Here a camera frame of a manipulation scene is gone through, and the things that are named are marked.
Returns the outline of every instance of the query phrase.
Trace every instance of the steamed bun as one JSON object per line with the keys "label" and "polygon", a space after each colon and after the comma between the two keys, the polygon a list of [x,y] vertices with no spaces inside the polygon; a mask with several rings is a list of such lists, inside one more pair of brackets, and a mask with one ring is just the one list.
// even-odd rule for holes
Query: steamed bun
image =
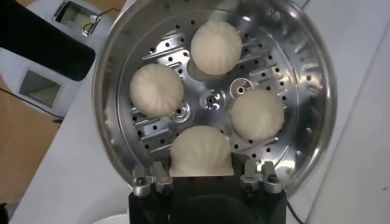
{"label": "steamed bun", "polygon": [[191,41],[195,65],[204,73],[222,75],[232,70],[241,56],[243,44],[237,30],[223,21],[201,26]]}
{"label": "steamed bun", "polygon": [[148,117],[164,117],[173,113],[184,96],[182,80],[175,70],[149,64],[140,68],[130,83],[130,98]]}
{"label": "steamed bun", "polygon": [[233,175],[228,140],[213,127],[186,129],[172,144],[169,174],[172,177]]}
{"label": "steamed bun", "polygon": [[282,101],[272,92],[256,89],[237,98],[230,111],[236,132],[254,141],[268,139],[282,128]]}

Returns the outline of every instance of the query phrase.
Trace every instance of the metal bracket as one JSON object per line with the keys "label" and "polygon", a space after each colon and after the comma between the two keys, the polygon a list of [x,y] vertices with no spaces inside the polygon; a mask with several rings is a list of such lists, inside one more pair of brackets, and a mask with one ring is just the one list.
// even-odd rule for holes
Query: metal bracket
{"label": "metal bracket", "polygon": [[164,170],[161,162],[153,162],[152,172],[155,176],[156,192],[168,195],[173,190],[173,179]]}
{"label": "metal bracket", "polygon": [[261,173],[263,174],[264,190],[272,194],[281,193],[283,185],[276,175],[274,164],[272,162],[265,162],[261,166]]}
{"label": "metal bracket", "polygon": [[141,165],[133,169],[133,194],[137,197],[146,197],[151,193],[152,180],[147,178],[146,170]]}
{"label": "metal bracket", "polygon": [[259,179],[256,175],[257,165],[254,160],[248,159],[244,166],[244,175],[240,176],[241,189],[247,193],[255,192],[258,189]]}

